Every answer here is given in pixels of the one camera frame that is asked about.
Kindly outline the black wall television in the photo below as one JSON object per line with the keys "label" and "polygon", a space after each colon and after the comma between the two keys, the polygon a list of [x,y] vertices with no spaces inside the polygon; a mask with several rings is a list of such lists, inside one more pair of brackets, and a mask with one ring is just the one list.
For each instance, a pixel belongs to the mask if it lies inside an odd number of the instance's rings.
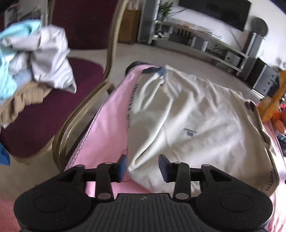
{"label": "black wall television", "polygon": [[178,5],[218,19],[244,31],[249,15],[250,1],[243,0],[180,0]]}

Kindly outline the pile of unfolded clothes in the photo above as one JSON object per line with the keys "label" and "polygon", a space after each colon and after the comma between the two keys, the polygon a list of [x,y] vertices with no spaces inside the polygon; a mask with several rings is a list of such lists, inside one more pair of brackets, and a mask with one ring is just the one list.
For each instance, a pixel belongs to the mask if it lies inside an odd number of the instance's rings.
{"label": "pile of unfolded clothes", "polygon": [[1,31],[1,128],[13,123],[26,106],[41,104],[53,89],[76,93],[69,52],[65,30],[42,26],[39,19]]}

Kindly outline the bowl of knitted fruit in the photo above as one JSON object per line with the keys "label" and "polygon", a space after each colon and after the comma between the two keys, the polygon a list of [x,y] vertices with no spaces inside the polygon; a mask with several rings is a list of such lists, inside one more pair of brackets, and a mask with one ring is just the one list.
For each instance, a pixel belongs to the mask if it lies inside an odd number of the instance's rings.
{"label": "bowl of knitted fruit", "polygon": [[275,124],[277,130],[282,134],[285,135],[286,128],[285,128],[285,109],[282,111],[276,111],[272,116],[272,120]]}

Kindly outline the dark drawer cabinet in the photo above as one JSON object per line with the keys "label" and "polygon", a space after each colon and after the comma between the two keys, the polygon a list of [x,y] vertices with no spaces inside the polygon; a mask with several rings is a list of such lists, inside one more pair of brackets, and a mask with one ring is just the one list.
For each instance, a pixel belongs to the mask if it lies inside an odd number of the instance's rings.
{"label": "dark drawer cabinet", "polygon": [[277,77],[278,74],[274,69],[263,62],[260,58],[257,58],[246,79],[246,83],[258,94],[266,96]]}

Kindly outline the maroon gold-framed chair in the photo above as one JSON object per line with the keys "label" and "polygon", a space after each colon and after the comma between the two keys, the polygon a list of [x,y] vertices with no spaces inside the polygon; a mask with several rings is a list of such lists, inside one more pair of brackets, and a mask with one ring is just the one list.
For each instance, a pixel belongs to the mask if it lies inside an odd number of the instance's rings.
{"label": "maroon gold-framed chair", "polygon": [[51,1],[49,24],[1,31],[1,164],[51,150],[59,170],[70,133],[109,79],[127,1]]}

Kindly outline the grey TV shelf unit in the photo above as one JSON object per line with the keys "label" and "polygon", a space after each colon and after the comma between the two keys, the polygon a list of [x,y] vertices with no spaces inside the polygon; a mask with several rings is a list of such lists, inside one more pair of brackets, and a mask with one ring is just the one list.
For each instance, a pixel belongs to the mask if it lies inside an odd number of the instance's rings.
{"label": "grey TV shelf unit", "polygon": [[177,51],[213,62],[236,76],[247,79],[255,61],[263,36],[249,32],[243,48],[224,43],[214,32],[194,24],[172,19],[172,13],[162,18],[160,1],[140,1],[138,42]]}

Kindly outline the cream white sweatshirt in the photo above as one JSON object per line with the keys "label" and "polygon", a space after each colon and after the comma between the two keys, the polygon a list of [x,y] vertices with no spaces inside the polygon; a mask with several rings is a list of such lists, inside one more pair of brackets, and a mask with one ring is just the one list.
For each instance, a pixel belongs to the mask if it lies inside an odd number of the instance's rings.
{"label": "cream white sweatshirt", "polygon": [[139,76],[128,109],[128,172],[151,193],[173,192],[158,158],[212,165],[272,195],[276,151],[256,106],[240,92],[170,66]]}

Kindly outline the green potted plant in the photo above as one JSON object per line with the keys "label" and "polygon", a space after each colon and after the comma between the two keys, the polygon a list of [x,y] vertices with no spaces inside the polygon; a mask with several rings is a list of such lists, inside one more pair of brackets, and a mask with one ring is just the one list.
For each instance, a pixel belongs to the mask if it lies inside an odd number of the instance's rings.
{"label": "green potted plant", "polygon": [[174,2],[170,2],[170,1],[167,1],[165,3],[160,3],[159,4],[158,14],[159,14],[159,19],[160,20],[163,20],[163,19],[167,18],[167,16],[171,12],[173,4],[174,4]]}

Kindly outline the pink table blanket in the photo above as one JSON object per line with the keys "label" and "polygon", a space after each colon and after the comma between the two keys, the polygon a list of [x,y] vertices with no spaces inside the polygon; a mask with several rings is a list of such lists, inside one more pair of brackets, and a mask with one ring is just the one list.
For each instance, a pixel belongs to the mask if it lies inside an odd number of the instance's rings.
{"label": "pink table blanket", "polygon": [[[92,119],[87,131],[83,133],[79,145],[72,152],[69,167],[78,163],[96,167],[102,161],[114,161],[122,154],[128,154],[127,109],[135,84],[144,71],[156,72],[156,66],[139,64],[128,71],[124,80]],[[265,124],[263,131],[270,138],[270,144],[281,168],[280,184],[271,196],[274,213],[267,231],[285,231],[285,163],[272,123]]]}

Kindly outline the round black fan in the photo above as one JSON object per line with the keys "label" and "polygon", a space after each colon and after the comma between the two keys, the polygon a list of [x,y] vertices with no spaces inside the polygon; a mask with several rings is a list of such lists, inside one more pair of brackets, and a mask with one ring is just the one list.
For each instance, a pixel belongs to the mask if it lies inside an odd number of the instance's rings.
{"label": "round black fan", "polygon": [[266,22],[261,18],[254,18],[251,22],[251,29],[254,33],[265,37],[268,34],[268,26]]}

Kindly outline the orange juice bottle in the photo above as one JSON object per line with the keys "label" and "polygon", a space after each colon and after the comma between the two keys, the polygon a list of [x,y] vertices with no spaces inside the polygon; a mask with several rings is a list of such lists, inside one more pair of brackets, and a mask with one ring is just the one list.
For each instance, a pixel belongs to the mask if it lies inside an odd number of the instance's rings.
{"label": "orange juice bottle", "polygon": [[266,96],[260,103],[258,111],[262,120],[262,123],[267,123],[274,113],[278,110],[279,102],[282,96],[285,94],[285,70],[279,74],[279,87],[274,93],[273,97]]}

